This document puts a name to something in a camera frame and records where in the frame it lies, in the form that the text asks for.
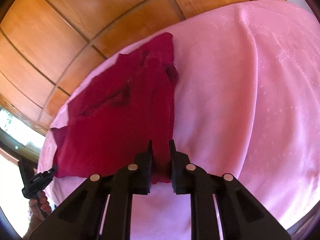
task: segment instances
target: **bright window light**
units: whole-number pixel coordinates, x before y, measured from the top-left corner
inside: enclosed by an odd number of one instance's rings
[[[17,233],[23,237],[29,227],[29,200],[22,195],[19,167],[0,155],[0,206]]]
[[[32,130],[5,109],[0,111],[0,128],[24,146],[31,142],[35,147],[41,149],[44,144],[43,135]]]

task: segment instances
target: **red cloth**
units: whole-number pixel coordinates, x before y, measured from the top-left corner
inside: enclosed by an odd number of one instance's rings
[[[56,177],[114,174],[153,140],[152,182],[170,182],[174,122],[172,34],[163,33],[117,62],[68,103],[68,126],[52,132]]]

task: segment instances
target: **pink tablecloth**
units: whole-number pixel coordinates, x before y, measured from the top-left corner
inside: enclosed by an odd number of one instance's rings
[[[320,200],[320,25],[309,12],[280,0],[229,5],[162,30],[173,34],[173,138],[207,172],[234,174],[289,228]],[[129,53],[142,41],[122,49]],[[95,69],[72,94],[110,67]],[[64,105],[51,127],[68,121]],[[38,171],[52,165],[49,132]],[[83,178],[57,179],[46,189],[60,204]],[[188,195],[170,184],[134,196],[132,239],[190,239]]]

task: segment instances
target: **metal pin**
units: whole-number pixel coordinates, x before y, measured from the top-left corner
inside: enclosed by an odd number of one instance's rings
[[[90,180],[91,181],[98,181],[100,179],[100,175],[99,174],[92,174],[90,176]]]
[[[129,171],[135,171],[135,170],[137,170],[137,169],[138,169],[138,165],[137,165],[137,164],[132,163],[132,164],[130,164],[130,165],[128,166],[128,170],[129,170]]]
[[[226,173],[223,175],[224,180],[226,181],[232,181],[233,180],[233,176],[229,173]]]
[[[196,166],[194,165],[194,164],[188,164],[187,166],[186,166],[186,169],[188,170],[188,171],[194,171],[195,169],[196,169]]]

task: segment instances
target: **wrinkled cloth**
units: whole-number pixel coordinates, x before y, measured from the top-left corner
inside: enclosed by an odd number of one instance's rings
[[[308,11],[280,0],[233,4],[170,26],[120,51],[128,54],[162,32],[173,34],[173,139],[207,172],[229,172],[289,228],[320,200],[320,26]],[[83,81],[116,61],[115,54]],[[52,127],[68,123],[67,104]],[[48,133],[39,171],[53,162]],[[47,194],[60,204],[83,178],[54,178]],[[190,198],[157,183],[133,197],[131,238],[191,235]]]
[[[57,178],[115,174],[148,150],[152,140],[152,183],[171,181],[169,140],[174,123],[172,35],[163,33],[124,55],[94,77],[68,103],[68,125],[51,128]]]

